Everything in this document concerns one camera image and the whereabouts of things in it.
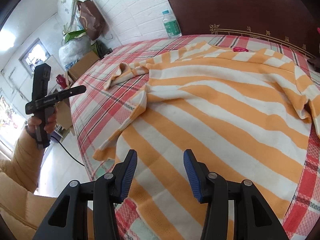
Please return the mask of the orange white striped sweater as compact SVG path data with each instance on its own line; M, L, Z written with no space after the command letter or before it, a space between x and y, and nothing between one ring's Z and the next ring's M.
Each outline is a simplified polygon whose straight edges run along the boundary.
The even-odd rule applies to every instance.
M197 160L226 180L249 179L291 239L314 224L287 214L300 184L312 130L319 131L319 88L287 56L236 52L206 42L119 64L109 90L135 77L148 81L108 130L93 157L138 154L129 197L160 239L199 239L206 206L197 202L183 165Z

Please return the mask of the red thermos jug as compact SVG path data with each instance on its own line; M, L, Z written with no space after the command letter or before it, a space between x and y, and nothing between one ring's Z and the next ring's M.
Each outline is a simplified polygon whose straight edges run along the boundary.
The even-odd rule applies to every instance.
M69 80L64 75L58 74L56 76L56 83L62 88L67 89L69 88Z

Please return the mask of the left side cardboard box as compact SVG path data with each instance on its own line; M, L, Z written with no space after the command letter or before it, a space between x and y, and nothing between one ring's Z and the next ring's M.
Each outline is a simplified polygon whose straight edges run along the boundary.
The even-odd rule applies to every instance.
M89 70L97 61L99 61L99 56L90 51L85 56L83 56L76 64L74 64L68 72L68 76L73 82L77 81L84 73Z

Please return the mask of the open cardboard box near floor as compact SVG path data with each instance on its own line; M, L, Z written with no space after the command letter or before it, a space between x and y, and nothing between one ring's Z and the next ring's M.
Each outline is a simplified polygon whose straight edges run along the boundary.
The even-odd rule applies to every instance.
M57 126L55 131L61 136L66 137L69 132L75 136L75 130L73 127L71 108L68 100L61 101L56 105L57 109Z

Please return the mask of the red plaid bed sheet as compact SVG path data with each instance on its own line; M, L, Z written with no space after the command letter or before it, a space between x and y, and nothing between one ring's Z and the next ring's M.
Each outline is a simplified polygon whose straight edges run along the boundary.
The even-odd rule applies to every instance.
M113 157L99 161L94 159L93 155L104 143L108 130L120 115L129 109L129 98L149 79L147 75L141 75L132 81L125 81L105 90L104 84L115 68L122 63L144 61L201 42L236 52L270 49L281 53L293 60L319 88L319 75L308 68L306 56L289 47L255 38L222 35L186 36L174 40L137 42L119 47L112 54L93 64L77 80L77 84L86 86L87 90L71 100L71 113L78 145L91 179L97 179L118 162ZM312 222L315 226L319 219L319 131L312 130L310 133L300 184L290 205L291 210L287 212L288 215L300 222ZM129 196L124 204L117 208L117 219L120 235L125 239L160 239L152 235L151 229L138 213L136 203Z

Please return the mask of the white plastic bag bundle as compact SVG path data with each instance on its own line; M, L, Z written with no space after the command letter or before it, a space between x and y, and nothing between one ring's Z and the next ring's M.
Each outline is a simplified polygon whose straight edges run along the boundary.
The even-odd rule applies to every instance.
M87 35L68 41L59 49L59 59L63 68L69 70L91 50L91 40Z

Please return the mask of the green leafy bag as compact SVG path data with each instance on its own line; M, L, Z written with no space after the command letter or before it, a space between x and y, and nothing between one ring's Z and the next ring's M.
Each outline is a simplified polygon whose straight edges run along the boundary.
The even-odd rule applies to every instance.
M86 34L86 31L84 29L77 30L77 31L71 31L63 37L64 43L67 44L69 41L76 39L76 38L81 38L85 34Z

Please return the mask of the brown paper bag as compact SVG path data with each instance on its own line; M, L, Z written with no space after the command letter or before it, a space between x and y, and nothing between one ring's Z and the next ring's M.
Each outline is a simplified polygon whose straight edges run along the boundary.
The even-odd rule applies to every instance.
M84 28L87 36L92 40L96 40L104 31L109 31L103 15L91 0L77 1L79 11L79 21Z

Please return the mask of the green label water bottle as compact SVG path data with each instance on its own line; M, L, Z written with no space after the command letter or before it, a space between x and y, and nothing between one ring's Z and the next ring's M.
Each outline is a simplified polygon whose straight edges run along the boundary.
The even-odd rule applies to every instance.
M162 11L162 14L163 14L163 24L168 37L174 38L174 37L182 36L180 26L178 24L178 21L175 15L169 10Z

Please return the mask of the dark brown wooden headboard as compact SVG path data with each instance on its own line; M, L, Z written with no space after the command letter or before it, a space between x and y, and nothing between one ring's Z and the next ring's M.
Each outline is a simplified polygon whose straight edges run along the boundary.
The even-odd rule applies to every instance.
M183 35L237 35L319 56L319 33L301 0L168 0Z

